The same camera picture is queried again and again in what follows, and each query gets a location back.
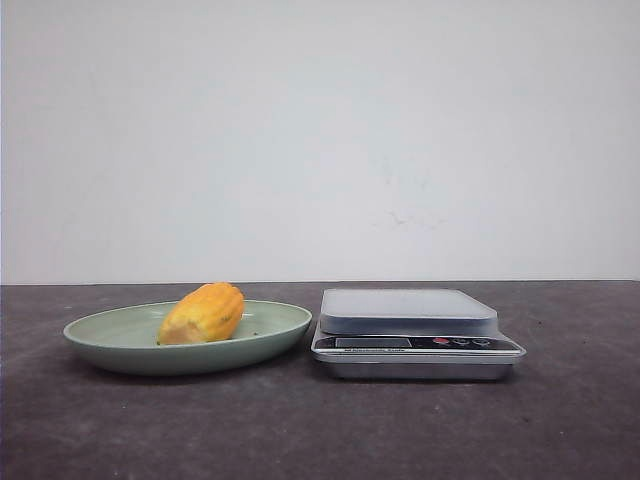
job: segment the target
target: fruit skin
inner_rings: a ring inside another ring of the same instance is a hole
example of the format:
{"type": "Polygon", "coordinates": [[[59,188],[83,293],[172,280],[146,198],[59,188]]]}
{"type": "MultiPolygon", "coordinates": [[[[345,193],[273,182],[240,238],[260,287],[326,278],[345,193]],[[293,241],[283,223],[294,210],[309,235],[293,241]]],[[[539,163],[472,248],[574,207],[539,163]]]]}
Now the fruit skin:
{"type": "Polygon", "coordinates": [[[244,296],[226,282],[207,283],[186,295],[158,330],[159,345],[215,342],[233,334],[244,311],[244,296]]]}

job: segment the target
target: plate rim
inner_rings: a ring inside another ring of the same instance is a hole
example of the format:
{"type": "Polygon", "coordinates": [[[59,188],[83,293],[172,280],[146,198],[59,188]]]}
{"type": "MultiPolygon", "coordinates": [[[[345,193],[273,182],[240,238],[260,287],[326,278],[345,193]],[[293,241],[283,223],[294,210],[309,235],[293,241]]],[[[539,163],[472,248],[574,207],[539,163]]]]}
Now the plate rim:
{"type": "Polygon", "coordinates": [[[230,344],[235,344],[235,343],[258,341],[258,340],[264,339],[264,338],[270,338],[270,337],[275,337],[275,336],[291,333],[291,332],[294,332],[294,331],[296,331],[296,330],[298,330],[300,328],[303,328],[305,326],[308,327],[309,324],[311,323],[311,319],[313,318],[313,314],[311,313],[311,311],[309,309],[301,307],[299,305],[294,305],[294,304],[291,304],[291,303],[284,303],[284,302],[275,302],[275,301],[271,301],[271,300],[245,299],[244,302],[249,302],[249,303],[255,303],[255,304],[267,303],[267,304],[284,306],[284,307],[288,307],[288,308],[295,308],[297,310],[301,310],[302,312],[304,312],[306,314],[307,318],[306,318],[306,320],[304,322],[300,322],[299,324],[296,324],[295,326],[293,326],[291,328],[287,328],[285,330],[279,330],[279,331],[273,332],[273,333],[267,333],[265,335],[257,335],[257,336],[254,336],[254,337],[244,337],[244,338],[230,338],[228,340],[217,340],[215,342],[182,343],[182,344],[172,344],[172,345],[141,345],[141,346],[138,346],[138,347],[122,346],[122,345],[110,345],[110,344],[105,344],[105,343],[87,342],[85,340],[81,340],[81,339],[71,335],[71,333],[70,333],[71,328],[73,328],[76,324],[81,323],[83,321],[86,321],[87,319],[89,319],[91,317],[95,317],[95,316],[102,315],[102,314],[105,314],[105,313],[117,312],[117,311],[120,311],[120,310],[128,310],[128,309],[140,308],[140,307],[151,307],[151,306],[154,306],[154,305],[176,304],[178,302],[179,302],[179,300],[170,300],[170,301],[167,301],[167,302],[141,303],[139,305],[128,305],[126,307],[113,308],[113,309],[110,309],[110,310],[103,310],[103,311],[100,311],[100,312],[91,313],[89,315],[85,315],[84,317],[77,318],[77,319],[73,320],[72,322],[69,322],[62,329],[62,334],[72,344],[82,345],[82,346],[85,346],[85,347],[92,347],[92,348],[106,348],[106,349],[118,349],[118,350],[149,350],[149,351],[161,351],[161,350],[171,350],[171,349],[175,350],[175,349],[219,348],[221,345],[230,345],[230,344]]]}

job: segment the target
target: digital kitchen scale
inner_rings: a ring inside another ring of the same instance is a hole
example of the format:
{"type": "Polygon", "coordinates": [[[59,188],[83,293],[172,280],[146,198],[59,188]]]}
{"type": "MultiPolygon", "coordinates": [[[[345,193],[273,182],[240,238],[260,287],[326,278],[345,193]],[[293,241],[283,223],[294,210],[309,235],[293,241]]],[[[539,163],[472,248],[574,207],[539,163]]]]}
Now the digital kitchen scale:
{"type": "Polygon", "coordinates": [[[311,343],[342,378],[496,380],[526,351],[459,290],[325,290],[311,343]]]}

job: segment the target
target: dark gray table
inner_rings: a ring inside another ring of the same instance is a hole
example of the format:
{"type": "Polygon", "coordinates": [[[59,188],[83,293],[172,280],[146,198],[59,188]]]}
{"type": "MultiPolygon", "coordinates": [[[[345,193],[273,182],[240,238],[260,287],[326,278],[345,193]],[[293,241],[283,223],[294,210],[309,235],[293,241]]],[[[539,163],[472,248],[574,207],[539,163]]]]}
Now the dark gray table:
{"type": "Polygon", "coordinates": [[[640,283],[247,283],[314,315],[333,286],[459,288],[528,349],[500,383],[340,381],[294,349],[217,374],[95,369],[68,322],[195,285],[2,290],[3,479],[640,478],[640,283]]]}

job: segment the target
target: plate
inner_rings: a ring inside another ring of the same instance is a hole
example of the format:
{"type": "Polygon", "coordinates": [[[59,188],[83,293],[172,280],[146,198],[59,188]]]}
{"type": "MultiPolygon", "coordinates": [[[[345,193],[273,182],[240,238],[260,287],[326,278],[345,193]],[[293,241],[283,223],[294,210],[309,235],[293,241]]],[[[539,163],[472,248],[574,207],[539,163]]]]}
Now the plate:
{"type": "Polygon", "coordinates": [[[136,375],[185,375],[237,368],[274,357],[307,331],[311,312],[296,305],[245,300],[229,340],[157,345],[156,334],[177,302],[119,308],[80,318],[63,334],[75,352],[106,370],[136,375]]]}

